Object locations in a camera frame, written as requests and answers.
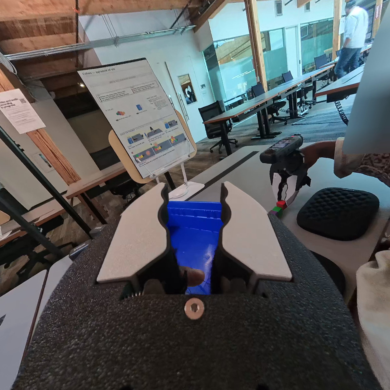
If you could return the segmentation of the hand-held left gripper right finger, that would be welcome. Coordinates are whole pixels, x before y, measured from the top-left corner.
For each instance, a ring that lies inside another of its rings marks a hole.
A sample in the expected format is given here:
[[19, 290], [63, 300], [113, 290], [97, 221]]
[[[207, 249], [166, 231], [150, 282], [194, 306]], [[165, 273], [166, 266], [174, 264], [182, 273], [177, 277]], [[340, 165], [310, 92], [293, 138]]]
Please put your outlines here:
[[293, 275], [269, 215], [230, 182], [221, 185], [221, 221], [211, 267], [211, 294], [254, 294], [261, 281]]

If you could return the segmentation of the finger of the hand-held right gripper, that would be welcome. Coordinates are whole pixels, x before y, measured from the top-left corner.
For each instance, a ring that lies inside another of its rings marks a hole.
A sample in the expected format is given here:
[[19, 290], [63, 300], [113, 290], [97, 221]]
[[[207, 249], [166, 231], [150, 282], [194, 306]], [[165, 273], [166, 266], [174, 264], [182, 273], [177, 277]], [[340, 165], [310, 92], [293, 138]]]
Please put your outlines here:
[[292, 204], [295, 198], [297, 197], [300, 189], [297, 188], [298, 183], [298, 176], [297, 175], [291, 175], [286, 180], [286, 191], [285, 191], [285, 202], [286, 204]]
[[273, 173], [273, 193], [276, 202], [285, 199], [285, 177], [281, 176], [280, 173]]

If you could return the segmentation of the blue plastic bin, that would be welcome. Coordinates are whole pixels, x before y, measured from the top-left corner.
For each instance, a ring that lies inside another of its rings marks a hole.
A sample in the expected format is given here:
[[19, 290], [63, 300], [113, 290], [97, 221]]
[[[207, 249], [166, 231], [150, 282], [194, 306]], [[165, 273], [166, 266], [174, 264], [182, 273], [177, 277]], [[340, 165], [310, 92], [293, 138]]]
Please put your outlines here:
[[211, 294], [211, 268], [222, 227], [220, 202], [172, 201], [167, 205], [168, 230], [178, 265], [204, 272], [204, 281], [186, 294]]

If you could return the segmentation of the person's right forearm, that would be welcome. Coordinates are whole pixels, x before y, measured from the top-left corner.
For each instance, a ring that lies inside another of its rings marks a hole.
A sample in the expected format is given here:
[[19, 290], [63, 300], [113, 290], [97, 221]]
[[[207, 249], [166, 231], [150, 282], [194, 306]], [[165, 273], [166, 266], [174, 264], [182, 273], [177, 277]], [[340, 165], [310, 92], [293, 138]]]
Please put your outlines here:
[[390, 186], [390, 154], [345, 154], [343, 142], [344, 138], [335, 141], [334, 174], [338, 178], [360, 173]]

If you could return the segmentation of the grey desk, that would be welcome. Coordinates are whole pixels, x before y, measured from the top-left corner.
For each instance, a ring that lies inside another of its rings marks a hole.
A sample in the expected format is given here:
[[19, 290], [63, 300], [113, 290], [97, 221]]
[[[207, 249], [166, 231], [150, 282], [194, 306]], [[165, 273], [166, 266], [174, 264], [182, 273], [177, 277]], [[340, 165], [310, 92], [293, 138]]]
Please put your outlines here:
[[[267, 211], [276, 205], [270, 184], [270, 165], [260, 162], [260, 153], [267, 145], [256, 145], [238, 149], [232, 155], [219, 161], [191, 181], [205, 187], [189, 198], [192, 201], [219, 202], [221, 183], [229, 181], [241, 189]], [[377, 178], [352, 173], [345, 178], [334, 175], [334, 163], [330, 159], [319, 159], [309, 169], [311, 186], [304, 186], [291, 206], [283, 212], [281, 221], [310, 251], [334, 262], [344, 273], [346, 289], [344, 301], [349, 304], [356, 287], [356, 272], [368, 262], [383, 237], [390, 215], [390, 190]], [[296, 216], [312, 195], [329, 187], [349, 188], [373, 193], [379, 199], [379, 209], [363, 236], [352, 241], [337, 241], [318, 236], [298, 226]]]

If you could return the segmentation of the long wooden office desk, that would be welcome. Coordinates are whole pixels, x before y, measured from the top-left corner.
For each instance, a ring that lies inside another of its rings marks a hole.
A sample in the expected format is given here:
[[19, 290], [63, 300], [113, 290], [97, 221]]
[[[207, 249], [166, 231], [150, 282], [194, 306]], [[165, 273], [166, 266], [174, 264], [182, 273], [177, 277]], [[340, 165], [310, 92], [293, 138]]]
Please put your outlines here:
[[225, 121], [228, 119], [231, 119], [232, 124], [240, 123], [251, 116], [256, 115], [259, 135], [255, 136], [253, 139], [274, 139], [282, 132], [270, 131], [270, 120], [266, 108], [273, 103], [273, 97], [274, 95], [269, 91], [265, 92], [259, 97], [255, 97], [235, 108], [225, 111], [214, 119], [209, 120], [208, 123]]
[[357, 93], [365, 64], [356, 68], [354, 71], [348, 73], [340, 79], [337, 79], [332, 84], [326, 86], [322, 90], [319, 90], [315, 93], [315, 97], [326, 96], [326, 101], [328, 103], [341, 101], [346, 99], [351, 95]]
[[288, 115], [276, 116], [275, 120], [287, 125], [289, 120], [304, 119], [304, 114], [318, 103], [315, 97], [318, 90], [317, 82], [321, 79], [328, 80], [334, 72], [334, 67], [335, 63], [331, 62], [270, 90], [269, 93], [274, 95], [273, 100], [276, 97], [286, 98], [289, 103]]

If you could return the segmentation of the black office chair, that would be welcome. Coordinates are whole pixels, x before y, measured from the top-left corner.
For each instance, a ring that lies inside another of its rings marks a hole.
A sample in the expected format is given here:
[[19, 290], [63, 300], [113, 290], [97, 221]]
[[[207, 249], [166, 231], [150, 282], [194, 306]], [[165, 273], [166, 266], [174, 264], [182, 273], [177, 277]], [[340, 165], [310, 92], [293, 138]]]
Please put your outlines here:
[[[261, 84], [261, 82], [257, 83], [256, 85], [251, 87], [251, 92], [253, 97], [259, 97], [260, 95], [265, 93], [265, 90]], [[286, 101], [282, 101], [282, 98], [280, 96], [277, 96], [273, 98], [273, 103], [268, 106], [267, 109], [267, 114], [271, 122], [274, 124], [275, 121], [280, 121], [283, 122], [284, 125], [287, 125], [287, 116], [280, 117], [280, 110], [285, 107]]]
[[[293, 76], [291, 74], [291, 71], [288, 71], [286, 73], [282, 73], [282, 79], [284, 83], [287, 83], [289, 81], [293, 80]], [[308, 99], [308, 93], [312, 92], [314, 89], [314, 85], [307, 84], [307, 81], [305, 81], [304, 86], [301, 88], [300, 91], [297, 92], [297, 98], [300, 99], [300, 106], [302, 105], [308, 105], [309, 110], [312, 109], [313, 101]]]
[[218, 153], [222, 153], [222, 147], [225, 147], [227, 155], [231, 155], [231, 147], [232, 144], [234, 147], [238, 146], [237, 139], [228, 138], [228, 134], [232, 130], [232, 121], [231, 119], [219, 122], [210, 122], [209, 120], [214, 119], [215, 117], [221, 115], [225, 111], [222, 109], [222, 106], [219, 101], [214, 102], [210, 105], [198, 108], [199, 114], [203, 121], [207, 138], [209, 140], [218, 139], [219, 141], [210, 147], [210, 153], [213, 153], [213, 149], [218, 147]]

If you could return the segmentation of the wooden side table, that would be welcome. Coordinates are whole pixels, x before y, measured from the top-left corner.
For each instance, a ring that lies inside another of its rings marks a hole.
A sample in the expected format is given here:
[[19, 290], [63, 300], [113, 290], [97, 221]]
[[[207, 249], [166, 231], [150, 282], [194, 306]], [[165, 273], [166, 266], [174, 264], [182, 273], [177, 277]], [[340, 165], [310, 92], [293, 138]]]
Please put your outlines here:
[[116, 163], [108, 168], [100, 170], [87, 178], [81, 179], [75, 183], [69, 185], [65, 194], [66, 199], [71, 200], [78, 198], [79, 201], [86, 207], [88, 213], [102, 224], [107, 224], [106, 218], [108, 213], [105, 212], [103, 206], [97, 201], [92, 201], [87, 195], [86, 191], [99, 186], [101, 183], [105, 183], [107, 180], [113, 179], [120, 174], [125, 173], [126, 170], [121, 162]]

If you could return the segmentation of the white sign stand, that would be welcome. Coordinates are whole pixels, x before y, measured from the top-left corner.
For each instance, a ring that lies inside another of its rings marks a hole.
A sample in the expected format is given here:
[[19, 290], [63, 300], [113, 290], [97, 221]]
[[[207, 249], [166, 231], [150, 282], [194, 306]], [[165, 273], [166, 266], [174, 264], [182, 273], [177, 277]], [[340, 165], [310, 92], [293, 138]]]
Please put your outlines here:
[[184, 184], [169, 192], [168, 198], [170, 201], [181, 202], [189, 200], [189, 198], [191, 198], [193, 195], [195, 195], [205, 187], [205, 184], [188, 181], [184, 168], [184, 163], [182, 162], [180, 166], [183, 173]]

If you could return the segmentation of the black tripod pole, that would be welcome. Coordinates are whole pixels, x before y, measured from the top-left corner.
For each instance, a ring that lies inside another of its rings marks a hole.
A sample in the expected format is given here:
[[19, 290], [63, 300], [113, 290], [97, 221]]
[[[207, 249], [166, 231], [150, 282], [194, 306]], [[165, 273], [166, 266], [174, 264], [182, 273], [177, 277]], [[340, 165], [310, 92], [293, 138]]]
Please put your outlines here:
[[79, 227], [92, 238], [90, 227], [73, 209], [67, 200], [56, 190], [56, 188], [47, 180], [41, 171], [25, 155], [24, 151], [14, 142], [14, 140], [0, 127], [0, 138], [11, 152], [22, 162], [22, 164], [33, 174], [33, 176], [42, 184], [42, 186], [54, 197], [54, 199], [63, 207], [69, 216], [79, 225]]

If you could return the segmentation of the white door with window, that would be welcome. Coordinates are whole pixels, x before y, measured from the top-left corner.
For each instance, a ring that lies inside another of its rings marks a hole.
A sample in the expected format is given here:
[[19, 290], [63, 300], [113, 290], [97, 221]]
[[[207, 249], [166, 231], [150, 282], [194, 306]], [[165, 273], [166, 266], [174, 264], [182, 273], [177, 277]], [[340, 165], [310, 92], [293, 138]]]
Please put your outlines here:
[[195, 127], [201, 123], [198, 111], [201, 100], [192, 61], [186, 56], [179, 60], [170, 59], [165, 62], [165, 66], [188, 126]]

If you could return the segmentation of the printed instruction sign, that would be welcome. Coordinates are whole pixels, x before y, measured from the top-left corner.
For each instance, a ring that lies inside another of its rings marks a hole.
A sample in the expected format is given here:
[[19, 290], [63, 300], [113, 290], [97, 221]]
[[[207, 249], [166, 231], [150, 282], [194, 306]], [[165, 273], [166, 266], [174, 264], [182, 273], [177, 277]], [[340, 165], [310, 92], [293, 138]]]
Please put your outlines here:
[[163, 174], [195, 152], [146, 58], [78, 74], [143, 179]]

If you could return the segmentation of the white cloth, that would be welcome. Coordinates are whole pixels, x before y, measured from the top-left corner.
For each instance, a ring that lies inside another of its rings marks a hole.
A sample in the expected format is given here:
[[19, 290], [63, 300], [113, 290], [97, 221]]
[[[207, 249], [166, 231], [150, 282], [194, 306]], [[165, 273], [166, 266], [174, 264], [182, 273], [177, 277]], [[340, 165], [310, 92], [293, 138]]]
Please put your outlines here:
[[356, 273], [357, 315], [363, 350], [382, 389], [390, 389], [390, 251]]

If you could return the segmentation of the white paper notice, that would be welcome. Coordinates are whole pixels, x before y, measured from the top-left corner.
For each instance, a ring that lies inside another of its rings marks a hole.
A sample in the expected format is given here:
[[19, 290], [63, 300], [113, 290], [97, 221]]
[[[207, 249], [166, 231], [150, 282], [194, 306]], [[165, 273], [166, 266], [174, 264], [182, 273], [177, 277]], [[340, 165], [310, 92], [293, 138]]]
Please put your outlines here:
[[0, 93], [0, 110], [19, 134], [46, 127], [20, 89]]

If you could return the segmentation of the wooden post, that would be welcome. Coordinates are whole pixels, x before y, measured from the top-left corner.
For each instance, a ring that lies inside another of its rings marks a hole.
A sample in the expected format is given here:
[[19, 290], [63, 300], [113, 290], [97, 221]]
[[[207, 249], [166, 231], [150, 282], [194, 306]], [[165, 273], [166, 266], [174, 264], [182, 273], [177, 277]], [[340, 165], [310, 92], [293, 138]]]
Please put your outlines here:
[[251, 43], [252, 62], [255, 69], [256, 81], [261, 82], [267, 92], [266, 71], [262, 50], [261, 31], [256, 0], [245, 0], [246, 18]]

